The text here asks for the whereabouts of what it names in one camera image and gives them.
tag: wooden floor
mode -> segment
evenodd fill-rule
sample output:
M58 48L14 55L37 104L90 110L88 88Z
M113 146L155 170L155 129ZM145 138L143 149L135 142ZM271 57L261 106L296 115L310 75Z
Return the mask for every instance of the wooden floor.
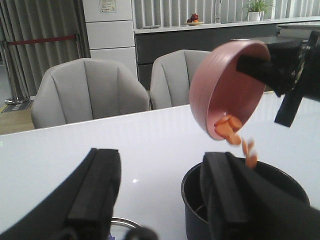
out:
M35 129L31 120L31 105L26 110L0 113L0 135Z

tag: pink bowl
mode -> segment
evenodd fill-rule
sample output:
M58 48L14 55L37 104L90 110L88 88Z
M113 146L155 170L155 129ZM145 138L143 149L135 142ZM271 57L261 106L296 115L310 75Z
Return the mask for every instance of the pink bowl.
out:
M236 70L241 55L270 61L269 50L262 41L231 41L215 48L203 60L191 82L192 114L202 129L216 140L224 138L216 134L215 122L230 114L244 125L265 90L264 83Z

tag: chair backrest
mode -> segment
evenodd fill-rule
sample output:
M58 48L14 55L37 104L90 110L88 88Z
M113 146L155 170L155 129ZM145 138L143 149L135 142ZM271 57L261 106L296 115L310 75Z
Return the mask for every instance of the chair backrest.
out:
M190 83L210 51L178 50L158 57L152 66L150 96L154 109L189 103Z
M45 128L148 110L148 93L126 66L80 58L45 72L31 116Z

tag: black pot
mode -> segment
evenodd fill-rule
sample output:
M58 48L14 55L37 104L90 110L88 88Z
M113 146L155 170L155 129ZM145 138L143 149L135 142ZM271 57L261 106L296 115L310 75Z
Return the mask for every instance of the black pot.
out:
M200 189L201 164L195 165L185 174L181 185L182 198L185 204L185 231L188 240L212 239L207 221L207 209ZM254 171L284 192L310 205L308 196L302 186L285 172L260 161Z

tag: potted plant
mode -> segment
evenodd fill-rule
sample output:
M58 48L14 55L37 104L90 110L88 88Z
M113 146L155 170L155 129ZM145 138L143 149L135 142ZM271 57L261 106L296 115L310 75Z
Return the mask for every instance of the potted plant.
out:
M250 0L244 6L247 9L248 21L259 21L261 16L268 12L268 8L272 5L268 4L266 0Z

